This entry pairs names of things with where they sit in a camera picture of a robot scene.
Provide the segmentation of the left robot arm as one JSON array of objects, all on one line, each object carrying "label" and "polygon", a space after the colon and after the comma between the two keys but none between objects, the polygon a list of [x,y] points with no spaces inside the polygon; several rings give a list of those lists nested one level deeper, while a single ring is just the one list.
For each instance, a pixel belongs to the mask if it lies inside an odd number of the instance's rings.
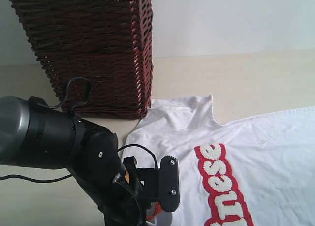
[{"label": "left robot arm", "polygon": [[139,206],[117,153],[117,136],[105,127],[47,107],[44,100],[0,100],[2,165],[67,169],[97,204],[108,226],[135,226]]}]

